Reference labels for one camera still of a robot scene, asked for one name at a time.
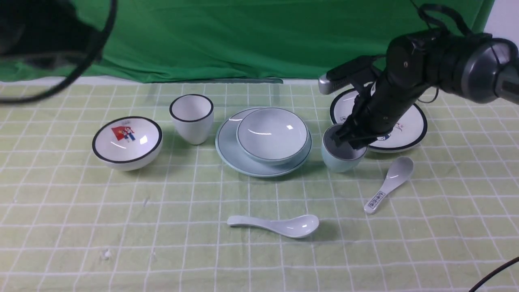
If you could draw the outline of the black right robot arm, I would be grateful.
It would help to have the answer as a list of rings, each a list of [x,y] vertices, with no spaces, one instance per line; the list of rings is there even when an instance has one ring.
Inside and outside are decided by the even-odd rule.
[[[518,104],[513,41],[471,31],[457,11],[444,5],[423,4],[417,13],[428,29],[394,38],[382,55],[383,70],[374,66],[381,55],[362,55],[319,79],[322,94],[347,85],[358,93],[352,113],[331,135],[336,146],[363,148],[391,133],[432,87],[479,104],[498,98]]]

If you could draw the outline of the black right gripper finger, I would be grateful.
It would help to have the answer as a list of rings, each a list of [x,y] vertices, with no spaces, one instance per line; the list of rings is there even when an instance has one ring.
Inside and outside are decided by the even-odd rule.
[[[336,146],[341,146],[347,142],[347,128],[333,128],[332,142],[334,142]]]

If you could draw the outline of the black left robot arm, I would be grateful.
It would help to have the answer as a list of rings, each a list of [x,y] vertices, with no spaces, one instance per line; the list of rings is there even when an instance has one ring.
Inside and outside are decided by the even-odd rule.
[[[80,65],[102,36],[69,0],[2,0],[0,55],[53,71]]]

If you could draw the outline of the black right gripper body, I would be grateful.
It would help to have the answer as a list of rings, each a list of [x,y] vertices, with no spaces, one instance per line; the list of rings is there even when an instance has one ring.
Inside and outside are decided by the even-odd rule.
[[[401,116],[425,92],[425,83],[406,83],[390,73],[382,73],[375,92],[354,105],[352,114],[341,127],[341,142],[352,148],[364,148],[379,137],[391,133]]]

